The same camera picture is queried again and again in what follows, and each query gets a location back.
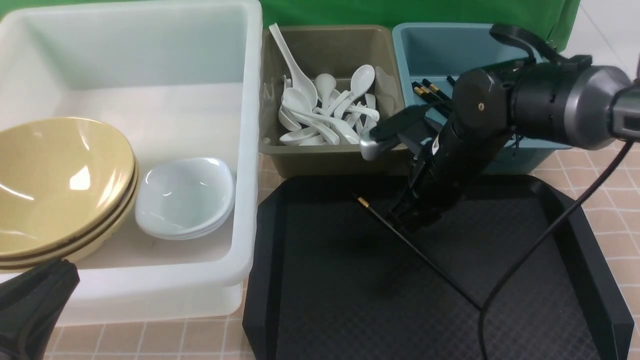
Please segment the white plastic bin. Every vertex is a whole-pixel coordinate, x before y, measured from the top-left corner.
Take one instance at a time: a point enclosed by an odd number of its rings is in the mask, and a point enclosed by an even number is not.
[[[56,6],[0,22],[0,129],[86,117],[121,130],[142,172],[215,156],[237,179],[234,216],[205,238],[154,239],[129,218],[77,264],[81,282],[60,325],[227,315],[240,306],[255,237],[261,39],[257,0]]]

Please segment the tiled floor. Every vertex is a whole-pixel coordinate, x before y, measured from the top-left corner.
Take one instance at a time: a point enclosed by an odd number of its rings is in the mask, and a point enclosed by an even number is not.
[[[565,52],[593,54],[595,63],[615,65],[632,76],[640,41],[636,0],[582,0]],[[620,143],[599,152],[557,152],[534,175],[572,197],[593,182]],[[273,164],[263,159],[259,197],[280,184]],[[631,312],[640,320],[640,148],[584,209]],[[240,360],[254,359],[241,328],[242,311],[228,317],[170,322],[93,325],[56,329],[46,360]],[[640,360],[640,331],[630,360]]]

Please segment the green backdrop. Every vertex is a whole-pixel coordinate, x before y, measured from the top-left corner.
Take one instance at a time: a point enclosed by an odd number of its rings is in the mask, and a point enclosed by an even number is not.
[[[34,6],[112,0],[0,0],[0,16]],[[262,0],[265,26],[402,22],[504,22],[552,40],[563,50],[580,0]]]

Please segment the textured tray surface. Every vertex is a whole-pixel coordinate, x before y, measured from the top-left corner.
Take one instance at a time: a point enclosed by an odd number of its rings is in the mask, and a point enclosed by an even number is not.
[[[480,359],[477,311],[406,245],[348,195],[311,202],[289,190],[278,359]],[[466,200],[415,238],[484,300],[546,226],[531,192]],[[485,334],[492,360],[599,359],[553,241],[504,288]]]

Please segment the robotic arm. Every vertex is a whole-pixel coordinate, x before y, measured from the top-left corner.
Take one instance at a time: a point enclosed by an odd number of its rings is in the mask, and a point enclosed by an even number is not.
[[[593,66],[587,55],[564,58],[513,26],[494,25],[490,34],[528,57],[462,74],[439,132],[424,119],[429,106],[412,106],[362,137],[367,160],[400,142],[415,155],[406,190],[388,216],[393,223],[412,230],[437,221],[513,135],[587,150],[615,138],[640,139],[640,87],[622,70]],[[536,63],[532,48],[548,62]],[[416,139],[417,133],[431,139]]]

